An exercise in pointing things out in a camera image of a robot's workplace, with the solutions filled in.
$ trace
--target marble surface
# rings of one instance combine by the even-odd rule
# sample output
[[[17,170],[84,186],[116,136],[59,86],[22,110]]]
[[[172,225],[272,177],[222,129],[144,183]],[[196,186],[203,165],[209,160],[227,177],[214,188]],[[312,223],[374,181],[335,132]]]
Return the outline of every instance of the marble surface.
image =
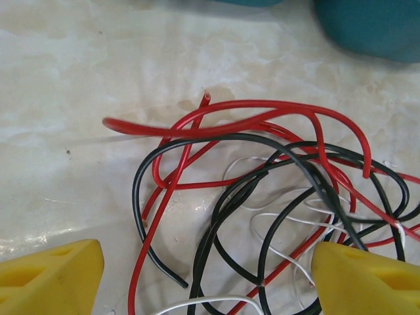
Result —
[[[126,314],[127,288],[140,248],[131,211],[132,179],[158,139],[116,135],[102,126],[104,116],[170,126],[196,108],[204,90],[214,101],[307,102],[347,115],[366,133],[375,159],[420,176],[419,84],[418,65],[358,56],[335,47],[323,35],[306,0],[287,0],[269,9],[205,0],[2,1],[0,259],[97,238],[106,268],[93,314]],[[249,114],[214,114],[205,124]],[[314,138],[302,117],[278,122],[304,138]],[[348,129],[330,119],[322,123],[328,142],[360,149]],[[220,146],[182,180],[219,179],[221,165],[250,152],[260,153],[261,148]],[[175,154],[164,161],[163,171],[170,171]],[[262,187],[302,180],[293,176],[293,169],[279,173],[278,180],[271,178]],[[377,201],[360,173],[352,177]],[[391,197],[398,199],[393,183],[387,179],[384,183]],[[153,187],[148,177],[142,194],[147,196]],[[411,206],[417,203],[419,189],[412,191]],[[188,280],[200,231],[220,192],[177,192],[158,230],[157,252]],[[256,198],[265,196],[261,189]],[[220,235],[233,256],[255,270],[259,243],[249,233],[249,216],[246,211],[238,213]],[[267,224],[261,222],[261,229]],[[304,231],[305,227],[290,223],[279,232],[276,245],[291,249],[305,237]],[[233,232],[243,238],[232,238]],[[381,252],[394,255],[392,247]],[[420,263],[419,253],[419,246],[409,240],[408,261]],[[270,268],[278,259],[269,258]],[[226,279],[236,278],[212,253],[203,290],[208,295],[243,294],[251,288],[244,281],[227,284]],[[290,279],[288,271],[268,290],[276,314],[299,309]],[[314,293],[298,279],[309,304]],[[187,296],[146,262],[138,287],[138,314]],[[251,308],[245,310],[253,314]]]

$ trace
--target red wire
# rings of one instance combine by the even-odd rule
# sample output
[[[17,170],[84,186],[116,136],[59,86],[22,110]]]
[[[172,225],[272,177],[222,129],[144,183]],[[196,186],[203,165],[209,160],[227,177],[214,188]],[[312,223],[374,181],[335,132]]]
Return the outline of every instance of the red wire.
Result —
[[[157,136],[157,137],[164,137],[164,138],[171,138],[171,137],[181,137],[181,138],[204,138],[204,137],[213,137],[217,135],[224,135],[226,133],[237,133],[240,131],[245,130],[252,130],[253,126],[259,122],[266,121],[275,117],[280,117],[288,114],[301,114],[308,117],[314,114],[321,114],[325,116],[332,117],[353,131],[353,133],[357,136],[362,145],[362,150],[365,157],[365,165],[364,165],[364,177],[369,178],[369,171],[371,168],[371,152],[369,147],[369,142],[366,139],[365,135],[363,134],[362,130],[349,118],[346,116],[337,113],[333,110],[315,106],[315,105],[308,105],[308,104],[299,104],[293,102],[283,102],[283,101],[275,101],[275,100],[233,100],[229,102],[221,102],[217,104],[212,104],[211,106],[205,108],[198,108],[193,112],[190,112],[188,115],[184,116],[180,122],[179,127],[184,127],[186,124],[191,122],[193,119],[203,116],[205,114],[221,111],[221,110],[229,110],[229,109],[236,109],[236,108],[277,108],[275,110],[270,110],[269,112],[265,112],[259,115],[255,115],[253,117],[239,120],[233,123],[228,123],[226,125],[220,125],[216,127],[208,127],[208,128],[201,128],[198,130],[188,130],[188,129],[165,129],[160,127],[151,127],[145,125],[139,125],[136,123],[130,123],[128,121],[123,121],[120,119],[114,118],[104,118],[102,123],[115,131],[120,133],[125,133],[128,135],[144,135],[144,136]]]
[[[326,108],[321,108],[318,106],[313,105],[306,105],[306,104],[297,104],[292,102],[279,102],[279,101],[267,101],[267,100],[238,100],[238,101],[231,101],[231,102],[222,102],[218,104],[209,105],[210,102],[210,95],[205,93],[199,108],[185,117],[183,117],[180,121],[176,122],[170,129],[158,128],[158,127],[150,127],[150,126],[143,126],[137,125],[135,123],[129,123],[127,121],[122,121],[113,118],[105,118],[103,120],[103,124],[115,131],[119,131],[121,133],[129,134],[129,135],[151,135],[151,136],[159,136],[163,137],[160,145],[168,143],[172,137],[189,137],[189,138],[202,138],[202,137],[211,137],[215,135],[223,135],[225,133],[233,133],[233,132],[240,132],[245,130],[255,130],[255,131],[264,131],[271,133],[272,135],[285,139],[286,141],[290,142],[297,142],[302,141],[297,135],[292,133],[291,131],[283,128],[281,126],[275,125],[273,123],[267,122],[265,120],[272,119],[274,117],[284,116],[288,114],[301,114],[309,118],[311,120],[312,125],[314,126],[314,130],[316,133],[316,140],[318,143],[318,148],[302,148],[301,150],[307,154],[318,153],[320,154],[319,159],[315,159],[316,163],[320,163],[322,167],[327,171],[331,178],[331,182],[339,192],[338,182],[346,188],[346,190],[350,193],[350,212],[354,213],[356,211],[356,198],[361,200],[364,204],[366,204],[369,208],[372,209],[377,215],[385,219],[390,224],[396,225],[398,222],[394,220],[392,217],[387,216],[383,213],[379,208],[374,206],[368,199],[366,199],[363,195],[361,195],[357,190],[354,189],[350,179],[342,172],[338,167],[329,163],[328,158],[326,156],[326,148],[324,144],[324,136],[322,132],[322,126],[319,122],[319,119],[316,117],[315,114],[322,114],[325,116],[332,117],[334,119],[339,120],[340,122],[347,125],[353,133],[358,137],[360,144],[362,146],[362,150],[364,152],[364,169],[363,169],[363,176],[365,178],[369,177],[370,171],[375,171],[376,173],[383,173],[375,168],[371,167],[371,152],[369,148],[369,143],[364,136],[363,132],[360,128],[349,118],[334,112],[332,110],[328,110]],[[234,108],[275,108],[274,110],[270,110],[268,112],[243,119],[234,123],[228,123],[226,125],[221,125],[217,127],[208,127],[208,128],[199,128],[200,123],[203,119],[205,114],[213,113],[220,110],[227,110],[227,109],[234,109]],[[191,129],[182,129],[187,124],[192,121]],[[178,167],[169,174],[164,180],[161,179],[159,175],[159,165],[161,162],[162,156],[159,156],[153,161],[152,166],[152,174],[153,178],[157,184],[157,188],[151,195],[150,199],[146,203],[144,210],[142,212],[142,218],[144,220],[147,219],[153,204],[156,202],[159,194],[163,191],[163,189],[167,189],[161,204],[158,207],[156,215],[152,221],[152,225],[150,226],[148,235],[144,240],[142,249],[138,256],[135,269],[133,270],[133,275],[131,278],[130,288],[129,288],[129,298],[128,298],[128,313],[129,315],[135,315],[135,292],[137,288],[138,278],[140,276],[140,271],[144,260],[146,258],[147,252],[150,248],[150,244],[152,242],[152,238],[156,232],[158,227],[159,221],[163,215],[165,208],[169,202],[170,197],[172,196],[175,190],[182,190],[182,189],[197,189],[197,188],[210,188],[210,187],[219,187],[219,186],[226,186],[236,182],[238,178],[232,178],[228,180],[219,180],[214,182],[196,182],[196,183],[187,183],[187,184],[179,184],[178,181],[180,176],[185,168],[193,164],[197,159],[199,159],[202,155],[204,155],[207,151],[209,151],[214,145],[216,145],[218,141],[213,141],[206,144],[203,148],[198,150],[193,156],[188,157],[191,151],[192,145],[189,144],[184,147],[184,151],[182,153],[180,162]],[[341,159],[331,159],[333,161],[339,162],[344,165],[355,167],[355,165],[341,160]],[[410,175],[401,175],[403,178],[416,182],[420,184],[420,179],[415,178]],[[406,231],[407,235],[420,240],[420,236],[418,236],[415,231],[420,229],[420,224],[414,226],[413,228],[406,228],[403,226],[404,230]],[[307,239],[299,248],[292,252],[291,257],[296,259],[306,248],[308,248],[313,242],[315,242],[321,233],[325,230],[324,227],[319,228],[309,239]],[[343,242],[345,238],[345,234],[341,234],[339,236],[338,242]],[[367,244],[368,247],[375,247],[380,245],[386,245],[392,242],[392,238],[387,240],[378,241],[374,243]],[[280,272],[282,272],[288,265],[290,264],[289,261],[283,261],[278,265],[278,267],[266,278],[266,284],[269,284]],[[251,292],[249,292],[248,297],[254,297],[257,294],[258,290],[255,288]],[[236,314],[244,305],[245,303],[240,302],[238,303],[230,312],[229,314]]]
[[[203,96],[203,99],[201,100],[200,108],[209,105],[209,103],[210,103],[210,95],[205,93]],[[203,119],[202,117],[195,118],[195,120],[192,122],[191,129],[197,129],[200,126],[202,119]],[[175,191],[177,183],[181,177],[182,171],[184,170],[184,165],[186,163],[186,160],[188,159],[188,156],[190,155],[191,147],[192,147],[191,144],[186,145],[184,147],[178,167],[172,176],[172,181],[169,183],[169,187],[165,195],[163,195],[162,202],[156,211],[156,215],[153,218],[152,225],[150,226],[149,232],[147,233],[147,236],[144,239],[142,249],[140,250],[140,254],[138,255],[138,259],[135,264],[133,275],[131,276],[131,281],[130,281],[130,288],[129,288],[129,295],[128,295],[128,314],[129,315],[136,314],[135,297],[136,297],[138,278],[140,277],[140,271],[142,269],[144,260],[146,259],[147,252],[149,251],[149,248],[152,244],[154,234],[156,233],[156,230],[162,218],[163,212],[165,211],[167,204],[169,203],[169,200],[171,199],[171,196],[173,195],[173,192]]]

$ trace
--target wire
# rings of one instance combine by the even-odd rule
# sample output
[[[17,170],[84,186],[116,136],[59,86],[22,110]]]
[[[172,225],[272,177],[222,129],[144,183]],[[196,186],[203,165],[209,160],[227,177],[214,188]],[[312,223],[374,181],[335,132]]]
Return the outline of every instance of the wire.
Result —
[[[243,156],[240,157],[238,159],[235,159],[231,164],[229,164],[229,166],[226,168],[226,170],[224,171],[223,174],[223,181],[228,179],[228,174],[229,172],[235,167],[236,164],[238,164],[238,162],[246,160],[246,159],[253,159],[255,161],[267,161],[268,157],[259,157],[259,156]],[[250,207],[250,206],[245,206],[245,205],[241,205],[241,208],[245,209],[245,210],[249,210],[249,211],[260,211],[263,210],[264,208],[268,207],[269,205],[271,205],[272,203],[274,203],[278,198],[280,198],[283,194],[279,195],[278,197],[275,197],[274,199],[272,199],[271,201],[269,201],[268,203],[265,203],[264,205],[261,205],[259,207]]]
[[[204,266],[207,261],[208,254],[211,246],[214,244],[217,248],[217,251],[220,253],[221,257],[241,276],[245,279],[248,279],[254,284],[257,284],[258,288],[252,290],[248,295],[254,296],[258,290],[265,291],[263,286],[266,286],[272,279],[274,279],[284,268],[286,268],[290,261],[284,260],[281,262],[276,269],[265,278],[264,280],[264,270],[262,270],[262,277],[261,277],[261,268],[259,266],[259,274],[254,276],[252,273],[248,272],[244,268],[242,268],[239,264],[237,264],[223,249],[218,237],[217,237],[217,230],[219,229],[220,225],[226,220],[228,216],[230,216],[236,209],[239,207],[243,207],[243,203],[250,197],[254,189],[257,187],[258,182],[267,176],[269,170],[289,165],[290,163],[295,163],[297,166],[301,168],[301,171],[305,174],[307,179],[313,185],[313,189],[318,193],[321,197],[321,200],[325,203],[325,206],[334,214],[334,219],[331,217],[332,225],[337,225],[337,217],[340,218],[342,223],[344,224],[345,232],[349,233],[350,238],[345,240],[346,234],[342,233],[339,236],[338,242],[345,245],[351,245],[352,242],[357,244],[359,248],[367,249],[368,247],[373,247],[377,245],[384,245],[386,243],[391,243],[392,241],[395,242],[396,251],[398,259],[404,260],[404,246],[406,242],[406,234],[410,237],[420,240],[420,236],[415,232],[419,229],[417,226],[413,228],[407,228],[402,225],[401,222],[406,222],[415,218],[417,215],[420,214],[420,205],[418,205],[413,211],[409,212],[406,215],[401,216],[404,209],[407,207],[408,200],[409,200],[409,191],[404,182],[404,179],[416,182],[420,184],[420,179],[412,177],[410,175],[405,174],[396,174],[392,170],[383,167],[382,164],[377,163],[371,160],[371,153],[369,149],[369,144],[363,135],[363,132],[347,117],[336,113],[334,111],[319,108],[317,106],[311,105],[304,105],[304,104],[297,104],[291,102],[276,102],[276,101],[233,101],[233,102],[223,102],[218,104],[212,104],[211,106],[207,106],[210,101],[210,96],[206,93],[203,97],[202,104],[200,108],[184,118],[182,118],[179,122],[177,122],[171,129],[162,129],[162,128],[155,128],[149,126],[141,126],[136,125],[133,123],[128,123],[124,121],[119,121],[118,119],[104,119],[104,124],[108,127],[111,127],[114,130],[121,131],[123,133],[129,134],[144,134],[150,133],[149,135],[157,135],[164,137],[161,141],[161,148],[156,149],[152,152],[148,158],[147,162],[143,162],[140,167],[149,166],[152,164],[152,175],[154,180],[156,181],[158,187],[156,188],[155,192],[152,194],[151,198],[146,203],[143,211],[140,212],[140,205],[139,205],[139,186],[141,182],[141,178],[144,174],[144,170],[140,170],[140,167],[137,171],[135,182],[133,184],[133,211],[135,213],[135,220],[136,225],[139,230],[140,238],[144,242],[142,250],[140,251],[140,255],[138,257],[135,270],[133,272],[133,277],[130,284],[129,290],[129,315],[133,315],[135,313],[134,310],[134,298],[135,298],[135,291],[137,286],[138,277],[140,275],[140,270],[144,259],[147,254],[151,256],[152,261],[161,269],[163,270],[168,276],[172,277],[176,282],[180,285],[185,287],[188,285],[181,277],[177,276],[172,270],[167,268],[156,256],[156,254],[151,250],[150,244],[152,242],[153,235],[158,227],[159,220],[167,206],[167,202],[171,197],[172,193],[178,189],[197,189],[197,188],[206,188],[206,187],[218,187],[218,186],[226,186],[231,185],[226,189],[228,191],[231,187],[233,190],[230,190],[227,194],[223,194],[223,198],[220,198],[220,204],[218,207],[215,207],[213,210],[211,224],[205,233],[202,241],[199,244],[196,257],[194,259],[194,279],[193,284],[191,287],[190,296],[203,296],[203,292],[201,290],[201,277],[203,274]],[[234,123],[228,123],[226,125],[221,125],[217,127],[210,127],[210,128],[199,128],[200,121],[205,114],[209,114],[212,112],[216,112],[219,110],[226,110],[226,109],[234,109],[234,108],[268,108],[269,111],[256,115],[254,117],[250,117],[247,119],[243,119],[241,121],[237,121]],[[269,123],[265,121],[266,119],[271,119],[273,117],[279,117],[289,114],[301,114],[306,116],[314,126],[314,130],[316,133],[316,142],[303,142],[297,135],[293,134],[292,132],[284,129],[281,126],[277,126],[273,123]],[[322,132],[322,128],[320,122],[317,118],[317,114],[327,115],[334,119],[337,119],[347,125],[353,133],[358,137],[360,144],[362,145],[363,155],[356,154],[347,149],[343,149],[340,147],[333,146],[331,144],[324,143],[324,136]],[[187,124],[193,122],[192,129],[194,130],[182,130],[182,128],[186,127]],[[187,168],[189,165],[193,164],[198,158],[208,152],[212,147],[214,147],[219,141],[221,140],[233,140],[233,138],[229,138],[232,135],[226,135],[227,133],[238,132],[238,131],[245,131],[245,130],[253,130],[258,132],[270,133],[277,138],[284,139],[288,142],[292,142],[290,145],[287,146],[275,146],[273,143],[267,142],[266,138],[260,137],[260,143],[267,144],[277,150],[275,154],[273,154],[266,163],[261,165],[260,167],[256,168],[252,172],[249,172],[245,176],[239,178],[231,178],[225,179],[216,182],[199,182],[199,183],[186,183],[186,184],[179,184],[179,178],[182,174],[182,171]],[[235,135],[234,140],[246,140],[249,141],[249,136],[252,135]],[[192,137],[193,139],[190,140],[175,140],[171,141],[171,137]],[[203,148],[198,150],[197,153],[193,154],[189,157],[189,153],[191,150],[191,145],[193,143],[200,143],[200,142],[208,142],[205,144]],[[184,151],[182,153],[182,157],[178,164],[178,167],[168,176],[165,180],[162,180],[159,176],[159,163],[162,157],[162,154],[171,150],[172,148],[185,146]],[[292,148],[299,148],[302,150],[306,155],[295,154],[293,155],[290,149]],[[327,153],[326,150],[332,150],[337,153]],[[307,163],[306,161],[311,161],[314,163],[319,163],[326,171],[328,176],[330,177],[330,183],[320,174],[319,170],[315,168],[312,164]],[[355,168],[361,168],[363,170],[363,176],[365,178],[371,177],[372,182],[374,183],[381,201],[384,205],[385,212],[382,212],[380,208],[372,204],[367,198],[365,198],[361,193],[359,193],[353,186],[350,179],[336,166],[330,163],[338,162],[343,165],[348,165]],[[375,177],[372,175],[373,173],[379,174],[386,174],[393,178],[399,187],[402,189],[402,201],[400,205],[396,208],[394,212],[392,212],[389,202],[387,200],[386,194],[383,191],[379,182],[375,181]],[[350,200],[347,201],[350,204],[350,213],[346,214],[343,211],[342,205],[340,204],[340,200],[343,200],[339,193],[339,185],[341,184],[347,191],[350,193]],[[163,189],[167,189],[165,195],[163,197],[163,201],[161,202],[160,206],[158,207],[157,213],[153,219],[153,222],[150,226],[148,233],[144,229],[143,219],[146,220],[153,204],[155,203],[159,194],[163,191]],[[380,216],[381,219],[366,219],[360,216],[355,215],[356,212],[356,198],[358,198],[362,203],[367,205],[374,213]],[[306,201],[307,204],[310,205],[311,202],[314,200]],[[362,223],[362,224],[372,224],[369,228],[366,228],[359,233],[357,233],[353,227],[352,222]],[[360,238],[368,235],[369,233],[374,232],[375,230],[384,227],[386,224],[391,224],[392,228],[392,238],[387,240],[374,242],[371,244],[364,245]],[[332,232],[329,228],[320,227],[311,237],[309,237],[298,249],[296,249],[292,254],[290,254],[290,258],[298,259],[299,255],[306,253],[306,249],[310,248],[318,241],[318,238],[323,237],[325,234],[325,240],[329,240],[332,236]],[[268,303],[265,299],[264,301],[265,292],[260,294],[261,306],[269,311]],[[243,302],[239,302],[230,312],[229,314],[235,314],[242,306]],[[222,314],[213,308],[209,303],[204,303],[204,307],[207,311],[211,314]],[[188,313],[192,314],[191,306],[188,307]],[[321,311],[319,301],[314,301],[307,309],[299,312],[299,315],[309,315],[309,314],[319,314]]]
[[[311,167],[312,164],[309,164],[305,162],[305,165],[308,167],[308,170],[310,170],[313,175],[316,175],[316,178],[319,180],[319,184],[322,184],[322,176],[319,174],[318,170],[315,167]],[[298,206],[303,200],[305,200],[307,197],[309,197],[313,192],[315,191],[315,187],[308,189],[307,191],[303,192],[301,195],[299,195],[296,199],[294,199],[274,220],[271,227],[268,229],[268,232],[266,234],[266,237],[264,238],[264,241],[262,243],[260,255],[259,255],[259,261],[258,261],[258,268],[257,268],[257,274],[260,278],[264,278],[265,273],[265,263],[266,263],[266,257],[268,254],[268,249],[270,246],[270,242],[272,241],[272,238],[274,237],[275,232],[279,228],[280,224],[285,220],[286,216]],[[325,192],[329,194],[331,190],[325,189]],[[268,301],[266,297],[266,289],[265,287],[261,286],[258,287],[258,294],[260,298],[261,307],[264,310],[264,313],[267,315],[271,315],[271,311],[268,307]]]
[[[222,302],[222,301],[242,301],[242,302],[245,302],[254,306],[258,315],[264,315],[263,310],[261,310],[261,307],[258,305],[257,302],[255,302],[253,299],[250,299],[249,297],[242,297],[240,295],[220,295],[217,297],[196,297],[195,299],[189,299],[186,301],[170,304],[169,306],[165,307],[163,310],[152,313],[152,315],[162,315],[162,314],[170,312],[171,310],[174,310],[180,307],[185,307],[188,305],[195,305],[195,304],[208,303],[208,302]]]
[[[252,225],[253,219],[257,216],[260,215],[274,215],[274,216],[278,216],[278,213],[271,213],[271,212],[263,212],[263,213],[258,213],[256,215],[254,215],[251,218],[251,221],[249,222],[249,227],[251,228],[252,232],[255,233],[255,235],[261,240],[264,241],[264,238],[258,233],[257,229]],[[274,246],[269,246],[269,250],[271,250],[273,253],[279,255],[281,258],[287,259],[288,261],[290,261],[292,264],[296,265],[296,267],[298,267],[299,269],[302,270],[302,273],[308,278],[308,280],[310,281],[310,283],[312,283],[313,285],[315,285],[314,280],[312,279],[312,276],[310,275],[310,272],[307,271],[301,264],[299,264],[298,261],[296,261],[295,259],[291,258],[288,255],[283,254],[282,252],[280,252],[278,249],[276,249]]]
[[[260,213],[257,213],[256,215],[254,215],[251,218],[251,222],[256,217],[262,217],[262,216],[267,216],[267,215],[277,217],[278,216],[278,213],[275,213],[275,212],[260,212]],[[303,224],[309,224],[309,225],[314,225],[314,226],[325,226],[325,227],[328,228],[329,231],[331,231],[331,230],[337,230],[337,231],[341,231],[341,232],[343,232],[345,234],[348,233],[344,228],[340,228],[340,225],[342,225],[341,222],[339,222],[337,224],[328,224],[328,223],[322,223],[322,222],[318,222],[318,221],[310,221],[310,220],[298,219],[298,218],[292,217],[290,215],[286,216],[286,219],[287,220],[290,220],[290,221],[295,221],[295,222],[299,222],[299,223],[303,223]]]
[[[331,225],[333,225],[333,222],[334,222],[334,217],[333,216],[329,216],[329,219],[328,219],[328,223],[329,224],[331,224]],[[300,264],[300,260],[302,259],[302,257],[304,256],[304,255],[306,255],[309,251],[311,251],[314,247],[315,247],[315,245],[316,244],[318,244],[322,239],[324,239],[325,237],[326,237],[326,235],[328,234],[328,233],[330,233],[330,231],[331,230],[325,230],[319,237],[318,237],[318,239],[317,240],[315,240],[308,248],[306,248],[303,252],[302,252],[302,254],[297,258],[297,262]],[[291,283],[292,283],[292,290],[293,290],[293,296],[294,296],[294,298],[296,298],[296,300],[297,300],[297,302],[298,302],[298,304],[299,304],[299,306],[301,307],[301,309],[302,310],[304,310],[305,309],[305,306],[303,305],[303,302],[302,302],[302,300],[301,300],[301,298],[300,298],[300,295],[298,294],[298,292],[297,292],[297,286],[296,286],[296,271],[297,271],[297,265],[295,265],[294,267],[292,267],[292,275],[291,275]]]

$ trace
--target white wire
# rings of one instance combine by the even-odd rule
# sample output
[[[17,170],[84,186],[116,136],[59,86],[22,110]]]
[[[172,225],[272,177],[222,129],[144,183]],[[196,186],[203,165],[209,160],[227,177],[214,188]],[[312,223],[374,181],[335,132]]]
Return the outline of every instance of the white wire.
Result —
[[[331,216],[329,218],[329,223],[331,224],[333,221],[334,221],[334,217]],[[302,257],[304,255],[306,255],[310,250],[312,250],[312,248],[314,248],[315,245],[318,244],[330,232],[331,232],[331,229],[328,229],[328,228],[325,231],[323,231],[322,234],[320,236],[318,236],[318,238],[308,248],[306,248],[303,251],[303,253],[301,253],[301,255],[297,258],[297,262],[300,264],[300,260],[302,259]],[[291,284],[292,284],[292,288],[293,288],[293,296],[298,301],[299,306],[301,307],[301,309],[304,310],[306,307],[302,303],[301,296],[297,292],[297,286],[296,286],[296,271],[297,271],[297,266],[295,265],[293,267],[294,268],[293,268],[293,272],[292,272],[292,275],[291,275]]]
[[[406,248],[406,231],[404,231],[402,224],[400,222],[398,222],[395,225],[396,225],[395,227],[398,229],[398,233],[400,233],[401,235],[402,249],[405,249]]]
[[[340,195],[339,195],[339,199],[344,201],[348,205],[350,205],[350,200],[348,200],[348,199],[346,199],[346,198],[344,198]],[[315,201],[320,202],[320,201],[322,201],[322,199],[321,198],[308,199],[308,200],[303,201],[303,204],[311,210],[321,212],[321,213],[325,213],[325,214],[328,214],[328,215],[334,215],[334,213],[332,213],[331,211],[328,211],[328,210],[325,210],[325,209],[322,209],[322,208],[318,208],[318,207],[314,207],[313,205],[311,205],[311,203],[315,202]]]
[[[251,231],[253,233],[255,233],[255,235],[263,242],[264,238],[262,235],[260,235],[257,231],[257,229],[253,226],[253,221],[256,217],[258,217],[260,215],[260,213],[257,213],[256,215],[254,215],[251,220],[249,221],[249,227],[251,228]],[[299,264],[295,259],[291,258],[290,256],[283,254],[281,251],[279,251],[278,249],[276,249],[274,246],[269,245],[268,248],[275,254],[279,255],[281,258],[288,260],[289,262],[291,262],[292,264],[294,264],[295,266],[297,266],[299,269],[302,270],[303,274],[308,278],[308,280],[315,285],[314,280],[312,279],[312,276],[310,275],[310,273],[301,265]]]
[[[184,307],[188,305],[208,303],[208,302],[221,302],[221,301],[243,301],[254,306],[258,315],[264,315],[263,310],[261,309],[259,304],[255,302],[255,300],[250,299],[249,297],[242,297],[241,295],[220,295],[218,297],[198,297],[195,299],[189,299],[187,301],[173,303],[158,312],[152,313],[152,315],[162,315],[176,308],[180,308],[180,307]]]
[[[260,213],[257,213],[256,215],[254,215],[251,218],[251,221],[254,218],[263,217],[263,216],[267,216],[267,215],[278,217],[278,213],[275,213],[275,212],[260,212]],[[332,230],[338,230],[338,231],[346,233],[346,234],[348,233],[344,228],[339,227],[339,225],[342,225],[341,222],[337,223],[337,225],[335,225],[335,224],[328,224],[328,223],[323,223],[323,222],[318,222],[318,221],[302,220],[302,219],[292,217],[290,215],[286,216],[286,218],[291,220],[291,221],[300,222],[300,223],[304,223],[304,224],[310,224],[310,225],[314,225],[314,226],[325,226],[326,228],[330,228],[329,232],[332,231]]]
[[[261,157],[261,156],[243,156],[243,157],[239,157],[238,159],[235,159],[231,164],[229,164],[229,166],[224,171],[223,180],[228,179],[228,174],[234,168],[234,166],[238,162],[243,161],[245,159],[252,159],[252,160],[256,160],[256,161],[266,161],[266,160],[268,160],[268,157]],[[272,203],[274,203],[277,199],[279,199],[282,196],[284,196],[284,194],[280,194],[279,196],[277,196],[274,199],[270,200],[268,203],[266,203],[264,205],[261,205],[260,207],[249,207],[249,206],[246,206],[246,205],[241,205],[241,208],[242,209],[245,209],[245,210],[249,210],[249,211],[260,211],[260,210],[263,210],[264,208],[268,207]]]

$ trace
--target teal object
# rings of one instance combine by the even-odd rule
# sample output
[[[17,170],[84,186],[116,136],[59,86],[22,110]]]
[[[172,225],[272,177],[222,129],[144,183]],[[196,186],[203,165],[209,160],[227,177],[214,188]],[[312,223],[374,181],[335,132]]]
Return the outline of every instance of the teal object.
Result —
[[[420,0],[314,0],[325,33],[351,51],[420,62]]]
[[[235,5],[246,5],[248,7],[271,7],[283,0],[217,0],[221,2],[233,3]]]

